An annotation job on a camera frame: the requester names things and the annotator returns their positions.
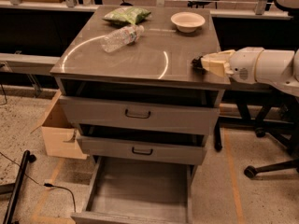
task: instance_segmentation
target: chair leg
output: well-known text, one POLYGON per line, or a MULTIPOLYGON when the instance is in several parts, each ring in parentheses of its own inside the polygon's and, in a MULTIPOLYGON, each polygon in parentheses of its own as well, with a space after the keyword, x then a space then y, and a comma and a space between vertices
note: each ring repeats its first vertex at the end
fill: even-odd
POLYGON ((244 170, 244 175, 247 176, 248 178, 253 178, 258 173, 272 172, 272 171, 291 169, 291 168, 296 168, 297 172, 299 173, 299 159, 294 161, 284 161, 284 162, 263 166, 259 168, 248 166, 244 170))
POLYGON ((221 151, 222 150, 221 127, 220 127, 220 124, 219 124, 218 120, 216 122, 215 129, 214 129, 214 137, 215 137, 214 148, 217 151, 221 151))

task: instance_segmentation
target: cabinet top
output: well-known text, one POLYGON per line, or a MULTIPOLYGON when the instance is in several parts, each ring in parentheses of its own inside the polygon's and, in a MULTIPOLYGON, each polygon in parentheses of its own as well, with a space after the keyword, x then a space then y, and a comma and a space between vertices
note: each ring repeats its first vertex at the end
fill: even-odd
POLYGON ((220 46, 208 9, 145 7, 151 14, 140 24, 144 33, 132 45, 106 53, 99 38, 118 29, 104 16, 117 7, 100 6, 51 69, 55 77, 124 82, 180 82, 228 85, 217 77, 192 68, 193 59, 219 52, 220 46), (183 34, 170 20, 182 11, 198 13, 206 23, 191 34, 183 34))

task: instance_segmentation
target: plastic water bottle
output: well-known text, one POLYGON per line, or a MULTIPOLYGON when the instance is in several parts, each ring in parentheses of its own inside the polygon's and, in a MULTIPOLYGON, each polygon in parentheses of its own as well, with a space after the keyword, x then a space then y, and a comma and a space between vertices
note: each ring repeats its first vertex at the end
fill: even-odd
POLYGON ((124 26, 108 35, 100 38, 101 45, 106 52, 120 49, 130 43, 135 42, 144 32, 143 26, 124 26))

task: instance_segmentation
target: bottom drawer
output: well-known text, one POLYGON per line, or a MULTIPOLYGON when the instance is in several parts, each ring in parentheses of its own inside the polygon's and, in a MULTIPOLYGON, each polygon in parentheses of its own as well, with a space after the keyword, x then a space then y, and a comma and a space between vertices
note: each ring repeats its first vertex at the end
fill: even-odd
POLYGON ((81 223, 192 223, 190 167, 98 158, 81 223))

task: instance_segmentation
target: drawer handle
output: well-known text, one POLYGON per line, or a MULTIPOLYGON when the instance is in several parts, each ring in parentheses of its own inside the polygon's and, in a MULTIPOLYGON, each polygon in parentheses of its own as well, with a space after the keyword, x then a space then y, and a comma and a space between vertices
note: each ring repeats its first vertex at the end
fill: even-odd
POLYGON ((137 116, 137 115, 132 115, 132 114, 129 114, 129 110, 128 109, 125 109, 125 116, 126 117, 129 117, 129 118, 137 118, 137 119, 148 119, 149 117, 150 117, 150 111, 148 112, 148 114, 147 115, 145 115, 145 116, 137 116))
POLYGON ((151 148, 150 150, 149 150, 149 152, 145 152, 145 151, 143 151, 143 150, 138 150, 138 151, 136 151, 136 149, 134 148, 134 147, 132 147, 132 152, 134 153, 134 154, 138 154, 138 155, 151 155, 152 154, 152 151, 153 151, 153 149, 151 148))

